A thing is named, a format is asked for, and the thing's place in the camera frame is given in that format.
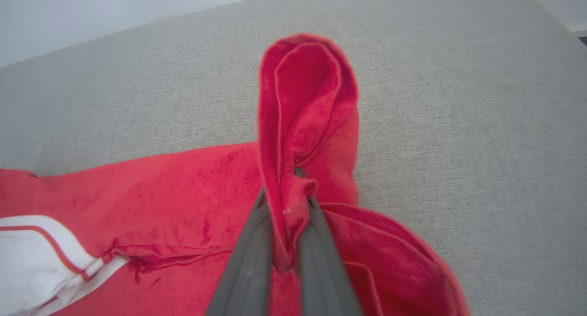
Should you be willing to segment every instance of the wrinkled fabric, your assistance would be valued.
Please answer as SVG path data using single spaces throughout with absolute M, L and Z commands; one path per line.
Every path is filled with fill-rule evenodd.
M 466 316 L 443 260 L 358 206 L 358 88 L 330 40 L 275 42 L 260 66 L 258 142 L 36 177 L 0 170 L 0 216 L 50 216 L 86 251 L 130 258 L 55 315 L 201 315 L 262 186 L 274 230 L 270 314 L 299 315 L 297 241 L 315 194 L 367 315 Z M 308 178 L 294 175 L 301 167 Z

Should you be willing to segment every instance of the white garment with red stripe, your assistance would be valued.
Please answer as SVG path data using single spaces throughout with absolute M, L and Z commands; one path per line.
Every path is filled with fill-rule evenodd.
M 49 315 L 94 291 L 128 262 L 106 265 L 49 216 L 0 218 L 0 316 Z

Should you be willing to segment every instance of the white wall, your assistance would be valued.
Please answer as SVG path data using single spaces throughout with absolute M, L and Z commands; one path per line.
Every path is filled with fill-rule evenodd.
M 0 67 L 241 0 L 0 0 Z
M 571 32 L 587 30 L 587 0 L 538 0 Z

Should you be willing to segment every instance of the gray tongs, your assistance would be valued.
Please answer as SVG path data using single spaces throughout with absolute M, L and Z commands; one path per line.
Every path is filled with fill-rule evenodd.
M 301 168 L 295 174 L 306 177 Z M 312 196 L 310 222 L 298 241 L 303 316 L 361 316 L 363 310 L 327 222 Z M 206 309 L 206 316 L 267 314 L 273 253 L 273 226 L 261 188 L 251 214 Z

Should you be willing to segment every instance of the gray textured surface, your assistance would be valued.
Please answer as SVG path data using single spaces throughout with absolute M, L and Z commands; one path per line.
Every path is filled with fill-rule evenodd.
M 357 74 L 356 180 L 476 316 L 587 313 L 587 48 L 535 0 L 250 0 L 0 69 L 0 167 L 39 175 L 254 140 L 274 40 Z

